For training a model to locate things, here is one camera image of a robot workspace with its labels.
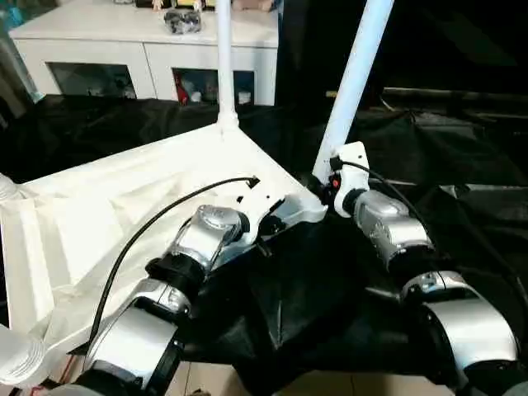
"white pole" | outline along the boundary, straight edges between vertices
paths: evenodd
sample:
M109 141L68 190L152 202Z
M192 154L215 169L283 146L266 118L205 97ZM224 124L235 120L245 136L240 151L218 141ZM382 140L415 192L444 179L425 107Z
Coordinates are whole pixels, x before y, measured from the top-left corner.
M348 131L356 116L393 3L394 0L366 2L323 142L313 166L313 174L323 184L328 182L331 173L330 158L347 141Z
M231 66L231 2L217 0L216 23L218 24L218 83L219 123L238 125L234 110L233 68Z

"white cabinet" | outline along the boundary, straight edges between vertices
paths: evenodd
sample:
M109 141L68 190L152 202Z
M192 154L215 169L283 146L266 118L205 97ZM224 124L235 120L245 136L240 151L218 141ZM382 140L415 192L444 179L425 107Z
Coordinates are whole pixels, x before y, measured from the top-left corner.
M51 64L119 64L128 69L138 99L156 97L141 43L17 39L15 44L40 93L62 92Z
M163 12L111 0L73 0L10 34L43 94L79 93L82 88L76 87L72 76L88 70L90 78L111 75L112 80L122 75L139 99L177 100L175 73L216 70L218 64L214 12L203 14L200 32L172 35L164 25ZM235 91L237 73L246 72L241 74L252 87L252 101L273 105L276 13L233 12L232 35ZM93 65L113 66L97 69Z

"black cloth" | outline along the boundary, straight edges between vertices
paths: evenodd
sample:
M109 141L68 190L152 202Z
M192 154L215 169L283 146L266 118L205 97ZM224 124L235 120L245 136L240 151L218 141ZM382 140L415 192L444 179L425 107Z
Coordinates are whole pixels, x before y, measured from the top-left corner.
M48 96L0 135L0 172L25 182L208 125L217 110ZM324 125L310 125L294 107L238 112L241 129L288 172L311 171ZM519 302L480 237L528 285L523 126L365 112L349 136L364 142L372 169L400 183L441 248L518 337L525 331ZM369 291L396 289L350 221L330 214L268 246L272 257L253 249L206 281L192 310L186 359L233 364L255 394L312 369L424 374L429 356L410 341L406 314Z

